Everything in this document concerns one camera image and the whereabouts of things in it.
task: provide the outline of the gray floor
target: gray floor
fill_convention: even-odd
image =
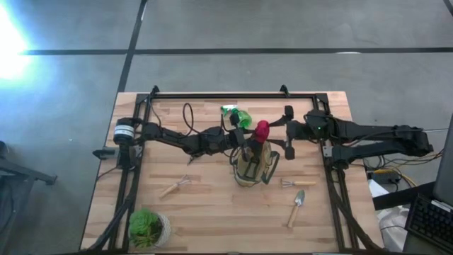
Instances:
[[[1,6],[29,50],[127,49],[139,0]],[[442,0],[154,0],[137,48],[452,47],[452,25]],[[0,79],[0,140],[11,160],[59,178],[36,185],[9,253],[76,251],[99,165],[91,151],[104,142],[125,56],[23,60],[21,75]],[[125,90],[344,90],[358,123],[445,128],[452,67],[453,53],[135,56]],[[436,150],[445,135],[430,134]],[[426,183],[437,165],[405,172]]]

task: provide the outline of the wooden table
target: wooden table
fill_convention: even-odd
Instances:
[[[327,93],[332,114],[351,120],[345,92]],[[113,131],[116,120],[132,117],[135,98],[136,93],[118,94],[106,146],[115,147]],[[184,133],[188,131],[182,118],[185,102],[193,107],[197,130],[219,125],[219,108],[226,104],[237,104],[241,110],[247,111],[253,119],[251,127],[255,127],[259,120],[277,120],[285,105],[293,106],[294,119],[300,122],[312,109],[310,100],[290,98],[153,100],[154,110],[164,127]],[[157,122],[155,115],[151,114],[150,121]],[[270,137],[284,139],[285,127],[273,127]],[[171,221],[172,235],[165,247],[140,252],[338,251],[319,145],[295,141],[293,147],[296,159],[287,161],[282,149],[273,145],[282,158],[269,185],[260,183],[252,188],[242,188],[235,182],[232,168],[223,154],[205,155],[188,166],[189,156],[182,150],[159,142],[147,142],[135,209],[149,208],[166,215]],[[113,159],[103,161],[99,174],[114,167],[115,163]],[[382,246],[365,172],[363,168],[353,166],[345,172],[352,212],[365,232]],[[185,174],[189,175],[192,184],[181,186],[162,200],[158,198],[160,192]],[[110,222],[120,175],[120,170],[115,170],[97,182],[81,248],[94,243]],[[281,188],[281,178],[317,182],[315,186],[304,188],[305,202],[292,229],[286,224],[300,188]],[[348,243],[347,227],[345,221],[342,222]],[[131,245],[130,252],[139,250]]]

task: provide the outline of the keyboard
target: keyboard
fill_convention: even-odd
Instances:
[[[453,254],[453,213],[419,195],[412,203],[406,221],[408,232]]]

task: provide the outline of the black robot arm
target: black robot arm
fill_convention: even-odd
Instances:
[[[239,122],[237,114],[231,115],[230,121],[232,124],[237,124]],[[142,125],[142,131],[140,137],[135,138],[135,129],[138,125]],[[113,141],[120,147],[119,165],[125,168],[132,166],[134,153],[131,152],[131,147],[145,141],[158,141],[181,148],[193,158],[201,157],[203,154],[213,155],[228,149],[243,148],[246,144],[243,135],[252,130],[244,130],[235,126],[236,128],[233,130],[227,130],[227,133],[218,126],[197,132],[195,135],[184,135],[160,127],[156,123],[143,123],[138,118],[121,118],[116,123]]]
[[[322,110],[311,110],[305,116],[305,123],[292,120],[291,106],[285,106],[285,115],[271,125],[287,126],[287,140],[275,141],[285,150],[286,159],[294,159],[292,140],[330,140],[332,147],[325,147],[324,156],[332,166],[348,168],[356,159],[385,154],[402,153],[421,157],[432,152],[432,145],[422,129],[400,126],[358,125],[352,121],[334,118]],[[381,141],[375,144],[356,147],[343,146],[344,143],[359,140]]]

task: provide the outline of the garden tool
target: garden tool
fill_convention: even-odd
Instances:
[[[159,198],[162,199],[164,198],[165,196],[167,196],[171,191],[174,191],[177,187],[183,185],[184,183],[192,183],[189,179],[189,177],[187,176],[187,174],[185,176],[183,176],[181,178],[181,180],[175,184],[173,184],[172,186],[168,187],[166,190],[164,190],[161,195],[159,195]]]
[[[292,223],[294,222],[294,220],[296,220],[297,211],[299,211],[299,207],[304,203],[304,199],[305,191],[300,190],[299,192],[297,192],[296,199],[294,200],[296,204],[292,208],[291,216],[289,217],[288,221],[288,227],[292,227]]]
[[[315,181],[285,181],[282,178],[282,188],[288,188],[291,186],[313,186],[316,185]]]

